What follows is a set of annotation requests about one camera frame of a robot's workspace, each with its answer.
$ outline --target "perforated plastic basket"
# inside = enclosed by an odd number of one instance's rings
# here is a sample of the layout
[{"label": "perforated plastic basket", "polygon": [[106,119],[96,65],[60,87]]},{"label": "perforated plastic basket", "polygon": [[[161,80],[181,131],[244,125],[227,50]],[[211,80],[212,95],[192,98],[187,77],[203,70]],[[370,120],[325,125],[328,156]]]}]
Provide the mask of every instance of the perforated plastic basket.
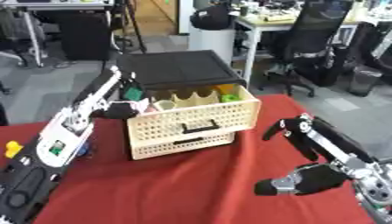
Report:
[{"label": "perforated plastic basket", "polygon": [[235,133],[218,136],[197,137],[173,143],[161,143],[144,147],[132,147],[134,159],[152,158],[182,151],[192,151],[222,144],[231,144],[235,140]]},{"label": "perforated plastic basket", "polygon": [[240,101],[150,112],[129,119],[127,124],[131,148],[198,137],[216,137],[252,129],[261,102],[243,86],[237,86],[237,93]]}]

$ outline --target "robotic hand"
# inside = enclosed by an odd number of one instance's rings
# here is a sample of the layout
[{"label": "robotic hand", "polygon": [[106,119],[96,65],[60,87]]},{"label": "robotic hand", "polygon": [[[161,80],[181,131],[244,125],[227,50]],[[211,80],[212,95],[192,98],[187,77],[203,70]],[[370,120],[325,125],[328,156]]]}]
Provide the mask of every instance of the robotic hand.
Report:
[{"label": "robotic hand", "polygon": [[128,103],[107,100],[121,81],[131,78],[116,66],[105,71],[0,171],[0,224],[35,218],[93,132],[93,116],[125,119],[137,115]]},{"label": "robotic hand", "polygon": [[358,143],[318,117],[302,114],[282,119],[262,139],[268,141],[282,130],[304,157],[314,162],[319,154],[327,162],[299,166],[285,178],[262,180],[255,185],[256,195],[320,193],[350,180],[357,200],[374,221],[392,223],[392,164],[371,158]]}]

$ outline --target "yellow block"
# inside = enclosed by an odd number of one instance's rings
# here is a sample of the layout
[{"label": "yellow block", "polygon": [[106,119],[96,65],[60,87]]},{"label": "yellow block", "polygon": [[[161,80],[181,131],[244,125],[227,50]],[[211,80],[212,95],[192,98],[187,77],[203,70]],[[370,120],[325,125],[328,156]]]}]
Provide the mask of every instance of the yellow block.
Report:
[{"label": "yellow block", "polygon": [[7,151],[5,152],[5,156],[7,158],[14,158],[15,155],[17,155],[20,150],[22,150],[23,146],[16,141],[9,141],[5,145],[5,148],[7,149]]}]

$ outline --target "blue object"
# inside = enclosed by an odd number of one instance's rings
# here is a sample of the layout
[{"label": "blue object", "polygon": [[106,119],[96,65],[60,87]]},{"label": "blue object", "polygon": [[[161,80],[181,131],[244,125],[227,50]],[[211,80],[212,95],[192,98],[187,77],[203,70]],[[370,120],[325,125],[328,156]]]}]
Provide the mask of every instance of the blue object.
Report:
[{"label": "blue object", "polygon": [[88,142],[85,142],[85,143],[80,147],[80,149],[78,150],[78,152],[76,153],[76,157],[82,157],[82,156],[88,154],[88,150],[90,149],[89,146],[90,146],[89,143],[88,143]]}]

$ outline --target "red table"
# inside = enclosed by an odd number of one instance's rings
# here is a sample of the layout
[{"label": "red table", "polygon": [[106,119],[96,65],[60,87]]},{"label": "red table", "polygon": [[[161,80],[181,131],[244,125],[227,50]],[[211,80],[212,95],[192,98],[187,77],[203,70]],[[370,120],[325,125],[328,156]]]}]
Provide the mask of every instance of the red table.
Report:
[{"label": "red table", "polygon": [[[94,155],[73,163],[35,223],[372,223],[348,183],[310,196],[253,194],[258,180],[308,163],[282,136],[261,140],[277,119],[304,110],[284,95],[260,99],[256,127],[239,133],[235,143],[139,161],[127,161],[121,122],[97,121]],[[2,127],[0,145],[22,143],[42,127]]]}]

